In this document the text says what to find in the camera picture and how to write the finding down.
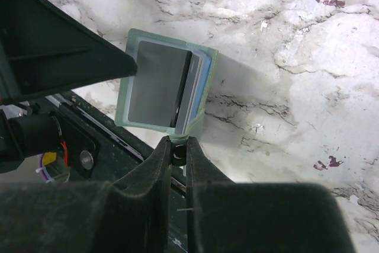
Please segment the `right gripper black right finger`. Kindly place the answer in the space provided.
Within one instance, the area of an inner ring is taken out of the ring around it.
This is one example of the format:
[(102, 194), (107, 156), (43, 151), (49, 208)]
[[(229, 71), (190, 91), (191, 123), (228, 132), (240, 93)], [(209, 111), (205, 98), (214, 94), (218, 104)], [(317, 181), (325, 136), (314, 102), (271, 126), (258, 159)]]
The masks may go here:
[(187, 142), (189, 252), (354, 252), (330, 191), (312, 183), (236, 183)]

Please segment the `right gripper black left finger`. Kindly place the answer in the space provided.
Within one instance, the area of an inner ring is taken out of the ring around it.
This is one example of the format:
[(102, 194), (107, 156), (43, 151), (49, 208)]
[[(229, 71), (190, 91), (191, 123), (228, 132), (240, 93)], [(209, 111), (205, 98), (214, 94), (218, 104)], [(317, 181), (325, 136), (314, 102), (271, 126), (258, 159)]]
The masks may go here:
[(1, 185), (2, 252), (163, 252), (171, 142), (118, 181)]

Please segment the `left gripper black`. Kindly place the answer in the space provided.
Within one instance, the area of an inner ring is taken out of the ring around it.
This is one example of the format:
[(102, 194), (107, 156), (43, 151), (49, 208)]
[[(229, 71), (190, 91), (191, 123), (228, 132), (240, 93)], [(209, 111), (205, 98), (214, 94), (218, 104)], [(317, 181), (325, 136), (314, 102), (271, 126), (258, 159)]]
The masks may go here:
[[(1, 0), (1, 104), (135, 75), (135, 60), (48, 0)], [(98, 141), (62, 110), (1, 107), (1, 181), (91, 177)]]

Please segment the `green leather card holder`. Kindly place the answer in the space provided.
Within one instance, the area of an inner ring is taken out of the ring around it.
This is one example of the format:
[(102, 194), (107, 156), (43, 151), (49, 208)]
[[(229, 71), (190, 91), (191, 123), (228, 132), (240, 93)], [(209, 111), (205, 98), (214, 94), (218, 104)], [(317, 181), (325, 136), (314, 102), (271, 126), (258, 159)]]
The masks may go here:
[(115, 125), (166, 133), (174, 165), (185, 166), (184, 147), (203, 130), (218, 50), (133, 28), (126, 53), (137, 73), (120, 81)]

